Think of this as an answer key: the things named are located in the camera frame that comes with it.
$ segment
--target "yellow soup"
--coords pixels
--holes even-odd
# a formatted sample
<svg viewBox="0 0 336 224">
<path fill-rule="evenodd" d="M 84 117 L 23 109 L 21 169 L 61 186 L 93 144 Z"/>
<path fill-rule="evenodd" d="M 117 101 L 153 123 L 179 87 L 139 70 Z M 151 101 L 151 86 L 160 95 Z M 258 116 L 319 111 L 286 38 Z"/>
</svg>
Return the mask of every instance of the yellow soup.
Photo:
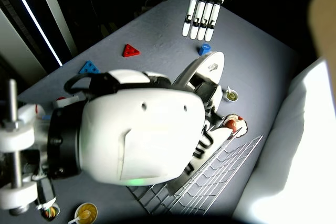
<svg viewBox="0 0 336 224">
<path fill-rule="evenodd" d="M 77 217 L 85 210 L 89 210 L 91 212 L 90 217 L 85 219 L 85 220 L 78 220 L 78 222 L 80 224 L 91 224 L 97 216 L 97 209 L 93 204 L 85 204 L 84 206 L 79 208 L 78 213 L 77 213 Z"/>
</svg>

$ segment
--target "red triangular block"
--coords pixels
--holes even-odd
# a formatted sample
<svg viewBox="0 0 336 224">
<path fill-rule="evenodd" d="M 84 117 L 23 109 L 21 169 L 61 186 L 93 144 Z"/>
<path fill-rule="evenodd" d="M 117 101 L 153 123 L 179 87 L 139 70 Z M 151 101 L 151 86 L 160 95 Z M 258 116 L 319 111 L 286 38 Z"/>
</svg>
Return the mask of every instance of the red triangular block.
<svg viewBox="0 0 336 224">
<path fill-rule="evenodd" d="M 124 57 L 130 57 L 134 55 L 139 55 L 140 51 L 132 47 L 130 44 L 126 44 L 124 53 L 122 54 Z"/>
</svg>

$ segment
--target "white robotic hand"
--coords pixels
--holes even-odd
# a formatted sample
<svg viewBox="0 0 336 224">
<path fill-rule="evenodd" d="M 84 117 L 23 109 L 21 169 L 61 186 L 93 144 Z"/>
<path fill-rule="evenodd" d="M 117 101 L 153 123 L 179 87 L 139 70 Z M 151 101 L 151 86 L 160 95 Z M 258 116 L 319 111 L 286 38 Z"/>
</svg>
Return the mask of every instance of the white robotic hand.
<svg viewBox="0 0 336 224">
<path fill-rule="evenodd" d="M 192 17 L 196 9 L 190 31 L 190 38 L 195 39 L 197 37 L 198 40 L 204 39 L 205 41 L 210 41 L 218 18 L 219 9 L 221 8 L 223 1 L 224 0 L 190 0 L 182 29 L 182 35 L 188 35 Z"/>
</svg>

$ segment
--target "wire rack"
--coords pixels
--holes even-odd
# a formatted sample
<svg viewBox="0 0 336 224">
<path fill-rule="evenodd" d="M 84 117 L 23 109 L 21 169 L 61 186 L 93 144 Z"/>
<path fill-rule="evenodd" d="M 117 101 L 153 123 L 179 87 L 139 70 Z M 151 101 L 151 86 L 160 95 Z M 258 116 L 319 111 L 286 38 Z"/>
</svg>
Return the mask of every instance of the wire rack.
<svg viewBox="0 0 336 224">
<path fill-rule="evenodd" d="M 262 135 L 256 137 L 229 152 L 227 148 L 231 141 L 225 141 L 172 196 L 169 195 L 167 183 L 128 187 L 128 189 L 150 215 L 204 215 L 257 147 L 262 137 Z"/>
</svg>

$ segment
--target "gray table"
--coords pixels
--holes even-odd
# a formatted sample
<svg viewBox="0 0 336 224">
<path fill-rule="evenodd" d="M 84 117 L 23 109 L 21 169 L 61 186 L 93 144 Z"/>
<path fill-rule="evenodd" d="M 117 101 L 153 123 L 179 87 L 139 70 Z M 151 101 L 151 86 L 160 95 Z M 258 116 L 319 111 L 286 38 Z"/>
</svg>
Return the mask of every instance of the gray table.
<svg viewBox="0 0 336 224">
<path fill-rule="evenodd" d="M 170 0 L 159 4 L 39 81 L 23 92 L 19 99 L 50 104 L 50 101 L 66 96 L 64 83 L 77 74 L 87 60 L 93 61 L 101 72 L 122 68 L 148 70 L 166 74 L 175 80 L 198 57 L 197 49 L 203 43 L 181 36 L 188 3 L 189 0 Z M 123 58 L 125 44 L 139 49 L 141 55 Z M 236 139 L 235 144 L 241 145 L 261 134 L 266 139 L 286 95 L 297 54 L 224 8 L 219 14 L 210 45 L 213 50 L 222 51 L 225 55 L 221 85 L 229 85 L 239 93 L 236 103 L 223 101 L 219 113 L 237 113 L 248 123 L 248 133 Z M 213 204 L 210 213 L 233 212 L 261 147 L 259 145 L 239 170 Z M 55 181 L 54 185 L 62 211 L 53 223 L 66 223 L 75 208 L 85 201 L 98 206 L 97 223 L 120 220 L 130 213 L 134 216 L 145 215 L 125 187 L 99 184 L 85 174 Z M 44 223 L 33 210 L 16 218 L 1 211 L 0 219 L 2 223 Z"/>
</svg>

